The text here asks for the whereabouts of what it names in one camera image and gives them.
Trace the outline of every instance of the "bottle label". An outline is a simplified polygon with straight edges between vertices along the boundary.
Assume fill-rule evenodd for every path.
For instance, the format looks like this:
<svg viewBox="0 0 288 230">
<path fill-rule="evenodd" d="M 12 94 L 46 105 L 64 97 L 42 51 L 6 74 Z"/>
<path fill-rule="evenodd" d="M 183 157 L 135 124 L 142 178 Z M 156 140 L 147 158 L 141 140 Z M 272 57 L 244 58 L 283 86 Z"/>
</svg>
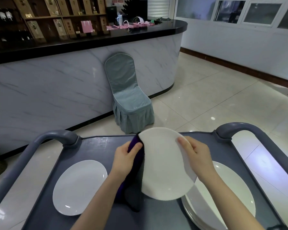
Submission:
<svg viewBox="0 0 288 230">
<path fill-rule="evenodd" d="M 5 14 L 6 14 L 6 16 L 7 16 L 9 19 L 12 19 L 12 18 L 13 18 L 13 16 L 12 16 L 12 14 L 11 14 L 10 11 L 7 11 Z"/>
<path fill-rule="evenodd" d="M 5 13 L 0 12 L 0 18 L 2 18 L 2 19 L 6 19 L 6 15 L 5 15 Z"/>
</svg>

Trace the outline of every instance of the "purple cloth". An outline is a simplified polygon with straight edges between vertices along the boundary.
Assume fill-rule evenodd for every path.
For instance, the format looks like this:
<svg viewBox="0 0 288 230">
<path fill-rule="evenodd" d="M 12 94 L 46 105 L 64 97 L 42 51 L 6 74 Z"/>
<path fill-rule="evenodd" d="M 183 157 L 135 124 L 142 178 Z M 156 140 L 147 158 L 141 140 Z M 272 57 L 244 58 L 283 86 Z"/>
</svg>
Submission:
<svg viewBox="0 0 288 230">
<path fill-rule="evenodd" d="M 136 143 L 143 142 L 138 136 L 137 133 L 130 145 L 128 147 L 128 152 L 135 146 Z M 126 203 L 133 211 L 138 212 L 141 208 L 142 202 L 142 178 L 143 178 L 143 169 L 144 169 L 144 145 L 136 154 L 133 166 L 130 173 L 127 175 L 125 181 L 120 185 L 116 196 L 116 202 Z"/>
</svg>

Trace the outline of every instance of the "reception counter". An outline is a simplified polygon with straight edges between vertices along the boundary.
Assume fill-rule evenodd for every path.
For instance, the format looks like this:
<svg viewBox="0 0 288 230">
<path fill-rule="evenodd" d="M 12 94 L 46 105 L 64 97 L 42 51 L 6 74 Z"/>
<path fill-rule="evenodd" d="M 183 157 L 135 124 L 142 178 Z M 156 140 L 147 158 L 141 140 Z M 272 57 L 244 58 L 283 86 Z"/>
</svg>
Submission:
<svg viewBox="0 0 288 230">
<path fill-rule="evenodd" d="M 113 53 L 134 58 L 147 96 L 169 90 L 186 29 L 186 22 L 170 20 L 136 31 L 0 51 L 0 154 L 19 152 L 45 131 L 110 115 L 113 97 L 104 62 Z"/>
</svg>

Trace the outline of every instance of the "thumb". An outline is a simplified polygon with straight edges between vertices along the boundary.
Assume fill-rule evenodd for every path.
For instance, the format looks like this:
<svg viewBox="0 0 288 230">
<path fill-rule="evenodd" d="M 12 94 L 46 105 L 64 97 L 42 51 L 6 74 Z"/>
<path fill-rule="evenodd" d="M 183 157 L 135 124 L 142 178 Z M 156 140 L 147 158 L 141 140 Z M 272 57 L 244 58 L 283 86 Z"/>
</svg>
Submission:
<svg viewBox="0 0 288 230">
<path fill-rule="evenodd" d="M 133 160 L 135 158 L 135 155 L 138 153 L 138 151 L 143 147 L 142 143 L 136 143 L 135 146 L 131 149 L 131 151 L 128 153 L 128 156 L 131 157 Z"/>
<path fill-rule="evenodd" d="M 186 140 L 183 137 L 178 137 L 177 141 L 184 148 L 184 150 L 186 151 L 186 153 L 188 154 L 189 157 L 195 153 L 191 144 L 188 142 L 188 140 Z"/>
</svg>

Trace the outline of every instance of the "chair backrest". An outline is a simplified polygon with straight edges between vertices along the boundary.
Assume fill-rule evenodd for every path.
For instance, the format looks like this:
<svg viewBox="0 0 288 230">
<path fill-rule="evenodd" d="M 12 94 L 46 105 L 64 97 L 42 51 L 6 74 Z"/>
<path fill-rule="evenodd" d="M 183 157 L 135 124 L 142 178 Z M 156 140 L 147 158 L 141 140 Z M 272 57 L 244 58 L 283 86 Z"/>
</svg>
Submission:
<svg viewBox="0 0 288 230">
<path fill-rule="evenodd" d="M 113 94 L 138 86 L 133 58 L 124 52 L 110 56 L 105 62 L 105 70 Z"/>
</svg>

